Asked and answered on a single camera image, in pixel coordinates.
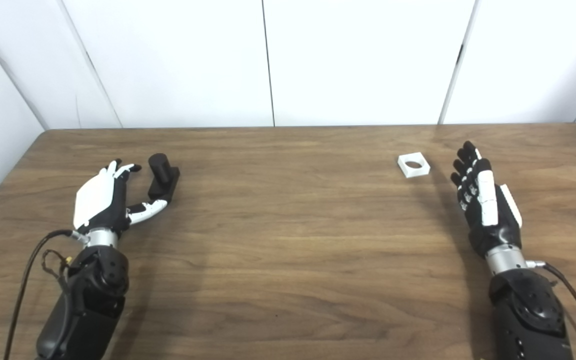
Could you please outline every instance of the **robotic hand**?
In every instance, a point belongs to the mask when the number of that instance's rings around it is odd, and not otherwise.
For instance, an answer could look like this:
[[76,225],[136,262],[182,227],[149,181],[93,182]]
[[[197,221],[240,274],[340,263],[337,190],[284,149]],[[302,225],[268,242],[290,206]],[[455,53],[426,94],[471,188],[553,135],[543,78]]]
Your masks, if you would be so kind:
[[466,141],[450,179],[464,210],[470,244],[485,258],[493,278],[498,360],[572,360],[563,307],[550,282],[522,255],[522,218],[506,185],[495,184],[489,160]]
[[72,237],[83,250],[57,278],[62,294],[37,339],[38,360],[100,360],[124,309],[128,259],[117,250],[131,224],[150,219],[171,201],[180,171],[166,155],[148,160],[155,176],[148,202],[126,207],[126,185],[137,164],[116,159],[77,192]]

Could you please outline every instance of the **black forearm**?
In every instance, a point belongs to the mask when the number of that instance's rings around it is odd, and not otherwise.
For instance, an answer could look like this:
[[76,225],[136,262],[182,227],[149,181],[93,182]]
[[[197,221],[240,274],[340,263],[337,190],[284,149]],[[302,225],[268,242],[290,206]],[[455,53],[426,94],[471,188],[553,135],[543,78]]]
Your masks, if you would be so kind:
[[512,269],[490,283],[498,360],[572,360],[563,307],[549,281]]
[[84,248],[68,270],[68,292],[57,300],[37,339],[39,359],[100,360],[124,309],[126,291],[126,257],[110,246]]

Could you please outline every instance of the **metal wrist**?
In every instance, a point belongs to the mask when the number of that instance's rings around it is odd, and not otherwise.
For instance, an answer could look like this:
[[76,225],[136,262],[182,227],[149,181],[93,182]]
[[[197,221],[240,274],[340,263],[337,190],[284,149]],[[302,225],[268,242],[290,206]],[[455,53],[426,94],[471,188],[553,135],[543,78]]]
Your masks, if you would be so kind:
[[512,269],[528,268],[522,250],[512,244],[495,246],[486,253],[485,258],[493,275]]
[[107,227],[93,228],[86,234],[90,239],[84,246],[88,248],[91,246],[110,246],[110,248],[117,248],[119,236]]

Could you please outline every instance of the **wood grain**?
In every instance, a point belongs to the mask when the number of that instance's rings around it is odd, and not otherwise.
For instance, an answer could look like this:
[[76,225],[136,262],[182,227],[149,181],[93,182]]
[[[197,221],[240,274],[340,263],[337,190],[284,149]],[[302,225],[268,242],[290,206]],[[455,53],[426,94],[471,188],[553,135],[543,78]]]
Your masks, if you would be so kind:
[[[526,258],[576,287],[576,124],[50,130],[0,186],[0,358],[28,255],[72,226],[77,189],[116,157],[163,152],[182,178],[121,239],[131,289],[106,359],[491,360],[490,275],[449,180],[467,139],[514,194]],[[432,170],[406,179],[396,157],[416,151]],[[576,356],[576,305],[555,292]],[[14,359],[34,358],[57,294],[35,268]]]

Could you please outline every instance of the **black cylinder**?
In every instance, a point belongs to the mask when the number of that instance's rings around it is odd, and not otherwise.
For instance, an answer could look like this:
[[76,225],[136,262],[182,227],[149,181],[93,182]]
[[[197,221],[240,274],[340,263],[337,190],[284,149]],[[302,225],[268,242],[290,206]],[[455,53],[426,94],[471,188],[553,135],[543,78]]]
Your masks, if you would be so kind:
[[148,165],[160,184],[168,184],[172,180],[170,162],[165,153],[155,153],[148,159]]

